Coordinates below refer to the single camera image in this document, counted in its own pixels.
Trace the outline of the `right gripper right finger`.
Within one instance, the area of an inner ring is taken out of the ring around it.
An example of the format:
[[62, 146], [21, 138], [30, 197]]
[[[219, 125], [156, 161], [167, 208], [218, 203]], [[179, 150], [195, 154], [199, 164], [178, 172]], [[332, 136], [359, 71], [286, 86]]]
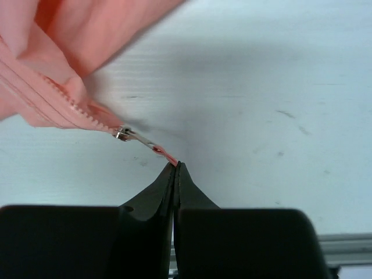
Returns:
[[297, 209], [222, 209], [184, 163], [174, 179], [179, 278], [330, 278], [316, 232]]

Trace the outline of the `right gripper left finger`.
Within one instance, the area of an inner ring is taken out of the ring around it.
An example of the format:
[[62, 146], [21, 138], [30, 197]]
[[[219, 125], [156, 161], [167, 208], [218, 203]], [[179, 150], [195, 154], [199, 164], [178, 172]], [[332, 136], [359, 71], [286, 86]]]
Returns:
[[175, 174], [120, 206], [2, 207], [1, 277], [167, 278]]

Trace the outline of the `salmon pink jacket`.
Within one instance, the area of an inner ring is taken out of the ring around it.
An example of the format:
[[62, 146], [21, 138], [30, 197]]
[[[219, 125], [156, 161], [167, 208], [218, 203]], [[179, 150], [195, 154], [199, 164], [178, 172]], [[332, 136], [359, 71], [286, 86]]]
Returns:
[[1, 119], [137, 140], [178, 161], [91, 98], [83, 78], [181, 5], [180, 1], [2, 1]]

